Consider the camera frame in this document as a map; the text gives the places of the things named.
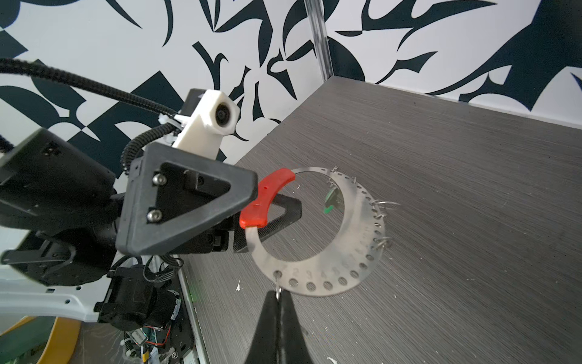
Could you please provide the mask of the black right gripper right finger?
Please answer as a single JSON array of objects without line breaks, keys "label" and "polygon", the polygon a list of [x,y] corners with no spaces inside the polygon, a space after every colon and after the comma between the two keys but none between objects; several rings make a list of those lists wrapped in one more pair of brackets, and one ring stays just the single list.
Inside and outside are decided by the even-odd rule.
[{"label": "black right gripper right finger", "polygon": [[289,291],[281,291],[278,299],[278,362],[313,364]]}]

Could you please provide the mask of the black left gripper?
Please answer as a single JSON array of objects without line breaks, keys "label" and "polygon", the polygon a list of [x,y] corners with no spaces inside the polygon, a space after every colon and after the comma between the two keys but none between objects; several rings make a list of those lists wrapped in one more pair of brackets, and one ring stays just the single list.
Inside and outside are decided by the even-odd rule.
[{"label": "black left gripper", "polygon": [[129,175],[118,194],[106,167],[46,129],[17,146],[1,142],[1,223],[29,231],[1,262],[51,286],[79,286],[113,275],[125,258],[138,275],[163,285],[183,254],[227,250],[237,214],[258,195],[258,176],[158,143],[167,130],[134,138],[121,154]]}]

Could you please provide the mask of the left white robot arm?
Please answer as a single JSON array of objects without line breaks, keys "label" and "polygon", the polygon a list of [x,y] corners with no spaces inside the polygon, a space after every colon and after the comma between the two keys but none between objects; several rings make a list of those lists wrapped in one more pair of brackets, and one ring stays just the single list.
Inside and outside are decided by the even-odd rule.
[{"label": "left white robot arm", "polygon": [[241,87],[192,89],[180,110],[37,62],[3,59],[4,74],[77,89],[159,115],[121,156],[127,190],[112,170],[42,128],[1,141],[1,224],[25,236],[1,251],[1,310],[109,323],[124,332],[165,329],[178,345],[189,323],[183,256],[245,244],[239,218],[267,191],[257,175],[218,161],[236,131]]}]

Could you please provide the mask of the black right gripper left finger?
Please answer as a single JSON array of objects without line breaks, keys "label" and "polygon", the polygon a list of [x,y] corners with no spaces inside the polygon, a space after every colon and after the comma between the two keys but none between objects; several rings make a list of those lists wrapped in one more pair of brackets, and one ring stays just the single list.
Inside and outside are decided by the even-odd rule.
[{"label": "black right gripper left finger", "polygon": [[275,291],[268,291],[245,363],[274,364],[277,359],[279,303]]}]

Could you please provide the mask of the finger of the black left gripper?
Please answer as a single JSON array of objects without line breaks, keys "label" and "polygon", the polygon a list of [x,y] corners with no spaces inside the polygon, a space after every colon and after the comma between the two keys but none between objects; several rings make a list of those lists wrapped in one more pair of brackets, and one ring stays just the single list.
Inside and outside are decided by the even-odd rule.
[{"label": "finger of the black left gripper", "polygon": [[[303,205],[297,198],[277,194],[270,212],[275,212],[275,215],[269,217],[268,224],[258,230],[259,238],[262,242],[265,242],[268,238],[271,238],[283,229],[299,221],[303,216]],[[248,253],[246,233],[239,226],[239,214],[236,214],[234,218],[233,252]]]}]

